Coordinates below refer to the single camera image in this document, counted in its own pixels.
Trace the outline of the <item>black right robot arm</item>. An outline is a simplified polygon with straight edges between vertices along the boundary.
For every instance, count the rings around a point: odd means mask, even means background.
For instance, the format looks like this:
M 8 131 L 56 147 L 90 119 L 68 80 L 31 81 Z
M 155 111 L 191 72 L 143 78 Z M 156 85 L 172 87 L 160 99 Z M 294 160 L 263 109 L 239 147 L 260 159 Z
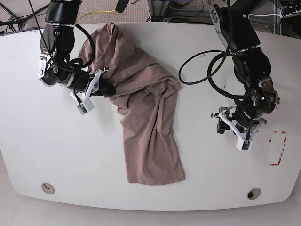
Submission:
M 113 96 L 115 87 L 103 76 L 108 68 L 92 70 L 96 48 L 92 37 L 77 22 L 80 0 L 51 0 L 40 32 L 40 59 L 38 79 L 46 86 L 69 89 L 78 111 L 84 115 L 94 108 L 92 96 Z M 70 58 L 75 44 L 74 28 L 81 30 L 88 39 L 92 53 L 87 62 Z

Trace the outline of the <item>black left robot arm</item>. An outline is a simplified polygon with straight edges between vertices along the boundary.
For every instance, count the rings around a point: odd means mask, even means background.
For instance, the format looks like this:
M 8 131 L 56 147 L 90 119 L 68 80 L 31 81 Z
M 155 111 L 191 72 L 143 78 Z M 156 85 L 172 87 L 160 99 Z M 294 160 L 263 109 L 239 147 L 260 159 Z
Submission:
M 218 93 L 234 100 L 232 106 L 221 106 L 211 116 L 218 119 L 218 133 L 232 130 L 238 137 L 236 147 L 240 151 L 251 150 L 253 137 L 266 123 L 263 115 L 272 113 L 280 103 L 270 76 L 270 61 L 260 48 L 260 40 L 249 20 L 250 13 L 262 4 L 261 0 L 235 0 L 223 7 L 213 4 L 209 11 L 227 50 L 213 58 L 207 70 L 208 81 Z M 245 93 L 241 96 L 219 88 L 212 79 L 214 64 L 227 56 L 232 57 L 236 79 L 244 85 Z

